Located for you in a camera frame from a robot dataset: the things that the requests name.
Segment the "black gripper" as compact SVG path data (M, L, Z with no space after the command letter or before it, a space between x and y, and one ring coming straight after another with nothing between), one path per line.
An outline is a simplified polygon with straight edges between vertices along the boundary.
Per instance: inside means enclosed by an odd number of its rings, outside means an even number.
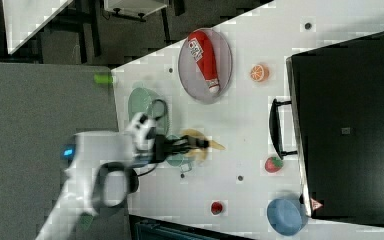
M191 149L206 149L209 146L208 140L190 135L186 135L185 138L176 139L169 139L164 135L157 135L152 148L153 157L151 162L162 163L170 156L185 154L189 151L189 147Z

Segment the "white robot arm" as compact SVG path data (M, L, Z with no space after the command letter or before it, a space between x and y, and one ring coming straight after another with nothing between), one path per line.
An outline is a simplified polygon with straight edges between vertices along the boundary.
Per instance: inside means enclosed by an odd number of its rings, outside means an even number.
M68 240L81 216L117 213L132 192L133 169L178 154L202 160L202 153L215 146L195 130L170 139L157 132L156 123L155 117L139 112L123 131L75 134L67 180L35 240Z

